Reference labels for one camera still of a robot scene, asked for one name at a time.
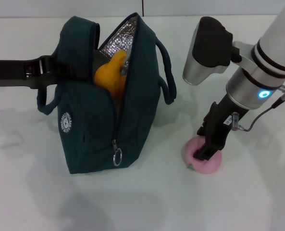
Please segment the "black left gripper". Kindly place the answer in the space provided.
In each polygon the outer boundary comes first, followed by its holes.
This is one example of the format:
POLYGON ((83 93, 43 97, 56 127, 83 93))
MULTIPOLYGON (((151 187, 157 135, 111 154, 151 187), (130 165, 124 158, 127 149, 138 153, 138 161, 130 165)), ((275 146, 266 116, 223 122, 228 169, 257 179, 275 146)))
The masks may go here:
POLYGON ((89 73, 48 55, 25 61, 0 60, 0 87, 44 89, 62 80, 88 81, 89 73))

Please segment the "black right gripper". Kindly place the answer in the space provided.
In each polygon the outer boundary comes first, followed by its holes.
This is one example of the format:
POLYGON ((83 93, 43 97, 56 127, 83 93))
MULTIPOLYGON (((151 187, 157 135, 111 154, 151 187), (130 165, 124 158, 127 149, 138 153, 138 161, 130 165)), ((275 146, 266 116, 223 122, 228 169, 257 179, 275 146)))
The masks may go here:
POLYGON ((204 135, 205 141, 194 153, 197 160, 209 161, 216 152, 221 151, 231 130, 232 123, 225 124, 232 113, 238 113, 241 119, 248 109, 242 108, 234 103, 226 94, 217 104, 211 104, 209 112, 203 118, 201 127, 197 130, 197 135, 204 135))

